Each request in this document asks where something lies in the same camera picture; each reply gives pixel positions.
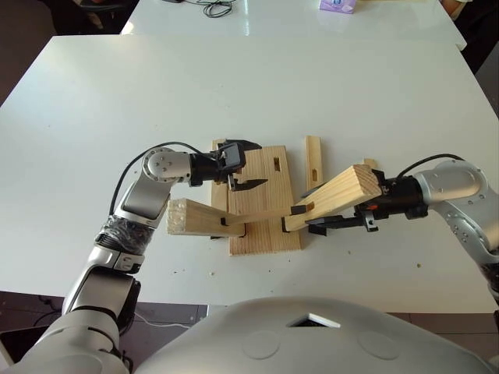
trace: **black tape wrapping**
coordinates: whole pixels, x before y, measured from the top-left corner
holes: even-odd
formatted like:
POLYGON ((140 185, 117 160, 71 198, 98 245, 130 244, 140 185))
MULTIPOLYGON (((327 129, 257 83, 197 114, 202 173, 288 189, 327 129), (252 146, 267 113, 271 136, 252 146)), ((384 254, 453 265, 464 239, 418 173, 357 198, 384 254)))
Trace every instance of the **black tape wrapping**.
POLYGON ((146 251, 153 233, 154 229, 145 224, 113 215, 108 217, 95 242, 110 249, 142 255, 146 251))

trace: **black cable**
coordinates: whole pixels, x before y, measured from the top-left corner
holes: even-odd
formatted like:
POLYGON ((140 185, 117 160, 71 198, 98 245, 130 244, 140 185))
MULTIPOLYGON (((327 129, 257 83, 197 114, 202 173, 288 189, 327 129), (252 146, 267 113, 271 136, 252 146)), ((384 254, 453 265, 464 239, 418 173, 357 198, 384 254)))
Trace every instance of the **black cable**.
POLYGON ((402 170, 400 173, 398 173, 397 179, 402 178, 404 176, 404 174, 407 173, 408 171, 411 171, 413 168, 417 168, 418 166, 420 166, 428 161, 436 160, 437 158, 445 158, 445 157, 453 158, 454 160, 464 161, 464 159, 460 158, 460 156, 456 156, 455 154, 451 154, 451 153, 435 154, 434 156, 429 156, 427 158, 423 158, 422 160, 415 162, 414 164, 408 166, 407 168, 402 170))
POLYGON ((48 305, 50 307, 50 309, 52 309, 52 310, 59 311, 59 312, 61 311, 61 309, 56 308, 54 306, 54 303, 52 302, 51 298, 43 298, 42 296, 38 295, 38 300, 43 302, 45 305, 48 305))
POLYGON ((126 168, 125 170, 123 170, 123 173, 121 174, 121 176, 119 177, 119 180, 118 180, 118 184, 116 185, 116 188, 115 188, 115 191, 113 192, 112 194, 112 199, 111 199, 111 204, 109 206, 109 215, 111 216, 114 212, 115 212, 115 204, 116 204, 116 199, 118 198, 118 194, 119 194, 119 190, 121 189, 121 186, 122 186, 122 183, 123 183, 123 179, 125 179, 126 177, 126 174, 128 173, 128 171, 130 170, 130 168, 133 166, 133 164, 135 164, 141 157, 143 157, 144 154, 146 154, 147 152, 149 152, 150 150, 154 149, 154 148, 157 148, 157 147, 160 147, 160 146, 184 146, 185 148, 189 148, 190 150, 192 150, 193 152, 196 152, 198 154, 200 154, 201 156, 203 157, 206 157, 206 158, 209 158, 211 159, 210 157, 207 157, 203 152, 201 152, 200 150, 194 148, 193 146, 190 146, 189 144, 186 144, 186 143, 182 143, 182 142, 166 142, 166 143, 161 143, 161 144, 158 144, 157 146, 152 146, 151 148, 147 148, 144 152, 142 152, 141 154, 139 154, 137 157, 135 157, 132 161, 130 161, 130 163, 128 165, 126 165, 126 168))
POLYGON ((203 13, 208 18, 220 18, 232 12, 232 3, 235 2, 235 0, 215 0, 212 2, 206 0, 196 0, 195 2, 184 0, 184 2, 188 2, 189 4, 194 5, 202 5, 203 13), (220 8, 222 8, 222 10, 220 10, 219 12, 215 12, 215 10, 220 8))
POLYGON ((48 316, 51 316, 52 314, 56 314, 56 313, 60 313, 61 311, 60 310, 52 310, 51 312, 48 312, 48 313, 45 313, 44 315, 42 315, 40 318, 38 318, 36 321, 34 321, 33 323, 33 327, 36 327, 36 325, 45 317, 48 317, 48 316))
POLYGON ((133 372, 133 360, 129 356, 126 355, 126 351, 123 350, 122 353, 122 361, 128 363, 128 372, 133 372))

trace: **black clamp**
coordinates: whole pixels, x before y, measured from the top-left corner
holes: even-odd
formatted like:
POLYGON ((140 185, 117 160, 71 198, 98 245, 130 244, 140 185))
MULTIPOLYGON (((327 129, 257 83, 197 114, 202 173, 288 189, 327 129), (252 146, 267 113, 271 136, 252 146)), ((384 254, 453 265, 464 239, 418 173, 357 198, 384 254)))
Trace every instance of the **black clamp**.
POLYGON ((409 220, 428 215, 428 206, 423 202, 423 193, 414 177, 386 179, 382 171, 373 170, 373 173, 383 191, 381 196, 354 206, 353 217, 334 215, 306 221, 309 225, 309 232, 327 236, 328 228, 339 229, 357 226, 364 226, 368 232, 375 232, 379 230, 375 221, 386 219, 391 214, 403 213, 409 220))

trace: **white tabletop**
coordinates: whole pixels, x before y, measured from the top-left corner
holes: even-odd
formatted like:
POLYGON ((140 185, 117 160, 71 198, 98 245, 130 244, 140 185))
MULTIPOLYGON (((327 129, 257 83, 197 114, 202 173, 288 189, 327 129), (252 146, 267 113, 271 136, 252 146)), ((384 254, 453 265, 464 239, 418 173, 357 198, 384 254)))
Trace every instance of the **white tabletop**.
MULTIPOLYGON (((307 134, 323 140, 326 178, 364 157, 394 176, 450 152, 499 186, 497 117, 457 48, 428 42, 54 37, 0 108, 0 133, 5 291, 64 295, 122 169, 164 141, 286 145, 296 197, 307 134)), ((177 185, 172 197, 208 203, 209 191, 177 185)), ((230 257, 223 239, 168 236, 162 224, 138 274, 140 299, 313 295, 392 312, 493 310, 475 263, 435 213, 379 226, 304 233, 303 251, 230 257)))
POLYGON ((320 0, 237 0, 232 14, 209 19, 198 5, 140 0, 122 33, 336 36, 441 41, 461 50, 466 46, 438 0, 358 1, 353 14, 319 10, 319 3, 320 0))

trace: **dark floor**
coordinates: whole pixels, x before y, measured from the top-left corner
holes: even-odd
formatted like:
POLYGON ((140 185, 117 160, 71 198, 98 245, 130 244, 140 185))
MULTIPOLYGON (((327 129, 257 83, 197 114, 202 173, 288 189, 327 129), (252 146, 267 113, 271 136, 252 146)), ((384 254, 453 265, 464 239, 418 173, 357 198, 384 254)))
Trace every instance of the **dark floor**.
MULTIPOLYGON (((61 298, 51 298, 51 300, 56 308, 61 307, 61 298)), ((50 306, 41 302, 36 295, 0 292, 0 331, 31 327, 37 319, 50 311, 50 306)), ((205 305, 139 303, 136 311, 151 323, 181 323, 192 326, 205 317, 207 308, 205 305)), ((492 315, 415 313, 393 313, 393 315, 454 341, 487 360, 499 355, 499 334, 492 315)), ((58 315, 47 316, 38 325, 49 324, 57 317, 58 315)), ((148 326, 136 318, 130 331, 121 338, 120 350, 125 350, 137 366, 184 331, 182 327, 148 326)))

